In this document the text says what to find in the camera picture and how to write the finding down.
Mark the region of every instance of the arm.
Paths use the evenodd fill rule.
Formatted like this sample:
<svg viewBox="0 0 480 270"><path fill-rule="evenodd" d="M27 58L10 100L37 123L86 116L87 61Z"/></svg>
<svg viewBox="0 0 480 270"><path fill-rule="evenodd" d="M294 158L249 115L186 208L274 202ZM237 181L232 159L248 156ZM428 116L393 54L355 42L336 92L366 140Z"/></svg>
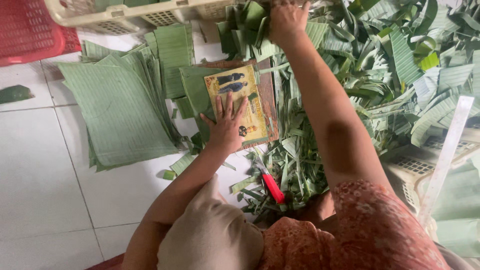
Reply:
<svg viewBox="0 0 480 270"><path fill-rule="evenodd" d="M201 114L210 126L210 141L150 206L130 240L123 270L156 270L158 247L173 222L183 214L193 197L212 178L228 155L241 147L244 138L239 136L238 128L247 101L245 97L238 111L233 114L232 93L227 95L225 111L220 96L217 96L217 124Z"/></svg>
<svg viewBox="0 0 480 270"><path fill-rule="evenodd" d="M342 85L305 33L309 2L271 11L270 38L285 52L315 132L330 187L350 179L382 184L393 192L363 123Z"/></svg>

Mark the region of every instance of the floor tile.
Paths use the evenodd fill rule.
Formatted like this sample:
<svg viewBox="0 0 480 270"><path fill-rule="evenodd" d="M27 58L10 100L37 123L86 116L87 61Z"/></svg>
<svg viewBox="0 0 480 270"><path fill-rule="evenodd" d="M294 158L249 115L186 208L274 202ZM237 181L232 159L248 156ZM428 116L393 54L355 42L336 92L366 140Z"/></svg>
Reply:
<svg viewBox="0 0 480 270"><path fill-rule="evenodd" d="M197 64L200 64L203 58L214 62L228 57L228 54L222 53L222 45L214 21L192 20L192 38Z"/></svg>
<svg viewBox="0 0 480 270"><path fill-rule="evenodd" d="M47 84L56 106L77 104L73 93L62 82L65 80L56 62L78 62L81 52L74 52L41 60Z"/></svg>
<svg viewBox="0 0 480 270"><path fill-rule="evenodd" d="M124 253L137 227L138 223L95 229L103 258L108 260Z"/></svg>
<svg viewBox="0 0 480 270"><path fill-rule="evenodd" d="M53 108L0 112L0 239L92 227Z"/></svg>
<svg viewBox="0 0 480 270"><path fill-rule="evenodd" d="M0 241L2 270L83 270L102 261L91 229Z"/></svg>
<svg viewBox="0 0 480 270"><path fill-rule="evenodd" d="M34 98L0 105L0 111L23 110L53 106L40 61L0 67L0 89L23 85Z"/></svg>
<svg viewBox="0 0 480 270"><path fill-rule="evenodd" d="M182 154L95 173L95 168L88 168L88 141L80 108L67 106L56 110L94 227L140 222L154 199L170 183L161 179L163 171L168 170ZM223 166L218 170L220 192L238 206L245 205L245 202L237 202L236 196L229 194L228 187L248 177L246 172L250 162L243 157L245 154L242 151L227 159L237 171Z"/></svg>

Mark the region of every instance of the floral patterned shirt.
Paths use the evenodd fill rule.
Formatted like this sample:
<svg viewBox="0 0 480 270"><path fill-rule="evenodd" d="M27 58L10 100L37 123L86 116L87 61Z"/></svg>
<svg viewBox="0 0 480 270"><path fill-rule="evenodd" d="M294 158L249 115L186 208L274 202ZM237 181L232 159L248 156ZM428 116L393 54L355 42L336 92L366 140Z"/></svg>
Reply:
<svg viewBox="0 0 480 270"><path fill-rule="evenodd" d="M338 236L282 218L264 232L258 270L449 270L416 218L383 186L356 180L332 190Z"/></svg>

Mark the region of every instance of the finger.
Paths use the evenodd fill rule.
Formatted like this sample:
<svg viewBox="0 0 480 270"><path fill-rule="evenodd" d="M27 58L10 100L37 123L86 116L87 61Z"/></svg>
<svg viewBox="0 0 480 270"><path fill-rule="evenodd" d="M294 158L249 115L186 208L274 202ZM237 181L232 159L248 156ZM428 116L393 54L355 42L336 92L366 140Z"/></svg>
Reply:
<svg viewBox="0 0 480 270"><path fill-rule="evenodd" d="M310 1L305 1L305 3L303 3L303 6L302 6L302 11L304 14L308 15L308 9L310 9Z"/></svg>
<svg viewBox="0 0 480 270"><path fill-rule="evenodd" d="M227 101L226 101L226 108L225 108L225 118L232 119L232 111L233 111L233 100L232 100L232 92L227 94Z"/></svg>
<svg viewBox="0 0 480 270"><path fill-rule="evenodd" d="M206 115L204 115L203 113L200 113L200 118L205 122L207 123L207 125L210 127L210 128L213 128L215 126L215 123L210 119L208 118Z"/></svg>
<svg viewBox="0 0 480 270"><path fill-rule="evenodd" d="M245 108L247 108L247 104L248 104L248 97L244 97L233 119L239 120L243 117L243 114L245 113Z"/></svg>
<svg viewBox="0 0 480 270"><path fill-rule="evenodd" d="M216 104L216 115L217 119L220 119L223 117L223 105L222 105L222 98L221 96L217 96L215 98L215 104Z"/></svg>

